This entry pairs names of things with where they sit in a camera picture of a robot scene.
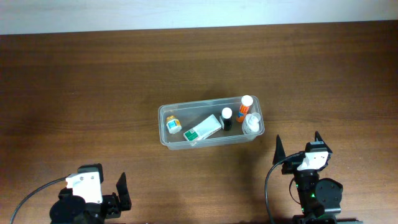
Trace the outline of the white Panadol medicine box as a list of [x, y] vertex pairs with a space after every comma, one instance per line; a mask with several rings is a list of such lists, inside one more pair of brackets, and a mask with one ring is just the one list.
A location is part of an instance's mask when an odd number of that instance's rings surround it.
[[184, 132], [183, 136], [187, 141], [200, 141], [208, 138], [221, 129], [221, 124], [212, 114], [198, 125]]

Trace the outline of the orange tube with white cap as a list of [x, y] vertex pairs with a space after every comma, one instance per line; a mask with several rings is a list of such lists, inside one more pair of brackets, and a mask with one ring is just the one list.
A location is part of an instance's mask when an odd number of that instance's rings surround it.
[[239, 111], [237, 113], [236, 121], [242, 123], [253, 104], [253, 98], [250, 95], [244, 95], [241, 98], [241, 106], [239, 107]]

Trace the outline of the small jar with gold lid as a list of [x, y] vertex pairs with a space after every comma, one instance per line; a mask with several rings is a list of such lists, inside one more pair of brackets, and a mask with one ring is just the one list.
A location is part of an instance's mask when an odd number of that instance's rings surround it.
[[170, 134], [176, 134], [182, 130], [179, 119], [173, 115], [166, 118], [166, 126]]

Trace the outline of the dark bottle with white cap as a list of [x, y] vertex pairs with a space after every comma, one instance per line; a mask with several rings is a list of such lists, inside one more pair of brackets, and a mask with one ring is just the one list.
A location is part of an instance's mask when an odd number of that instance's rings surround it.
[[232, 128], [233, 120], [232, 120], [232, 110], [231, 108], [225, 107], [222, 109], [220, 114], [220, 123], [221, 128], [225, 131], [229, 131]]

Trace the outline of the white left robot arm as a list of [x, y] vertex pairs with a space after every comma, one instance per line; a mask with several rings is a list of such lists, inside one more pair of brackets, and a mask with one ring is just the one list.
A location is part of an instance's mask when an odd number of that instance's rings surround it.
[[99, 172], [71, 174], [66, 182], [50, 209], [52, 223], [102, 224], [107, 219], [119, 218], [132, 207], [125, 173], [116, 184], [118, 192], [111, 195], [102, 194]]

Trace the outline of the white spray bottle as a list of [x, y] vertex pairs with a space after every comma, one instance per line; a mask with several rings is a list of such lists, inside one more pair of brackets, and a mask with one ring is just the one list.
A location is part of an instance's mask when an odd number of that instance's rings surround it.
[[254, 134], [259, 131], [259, 122], [261, 115], [259, 113], [247, 114], [242, 125], [244, 134]]

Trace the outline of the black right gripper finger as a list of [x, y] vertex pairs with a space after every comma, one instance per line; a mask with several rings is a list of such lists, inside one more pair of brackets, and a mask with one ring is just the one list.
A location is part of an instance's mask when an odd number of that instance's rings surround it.
[[275, 146], [275, 153], [274, 153], [274, 158], [272, 161], [273, 165], [276, 165], [280, 161], [283, 161], [286, 158], [284, 147], [282, 144], [282, 140], [279, 135], [276, 137], [276, 146]]
[[320, 136], [320, 133], [318, 131], [315, 132], [315, 142], [322, 142], [324, 143], [322, 137]]

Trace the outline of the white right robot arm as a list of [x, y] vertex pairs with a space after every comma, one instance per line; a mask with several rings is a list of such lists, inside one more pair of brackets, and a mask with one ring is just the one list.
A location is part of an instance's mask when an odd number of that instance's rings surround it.
[[276, 137], [273, 165], [281, 165], [283, 175], [292, 174], [302, 209], [301, 215], [292, 218], [294, 223], [336, 223], [341, 212], [343, 186], [339, 182], [324, 178], [319, 173], [328, 166], [333, 154], [319, 132], [315, 140], [308, 142], [303, 151], [285, 155], [280, 137]]

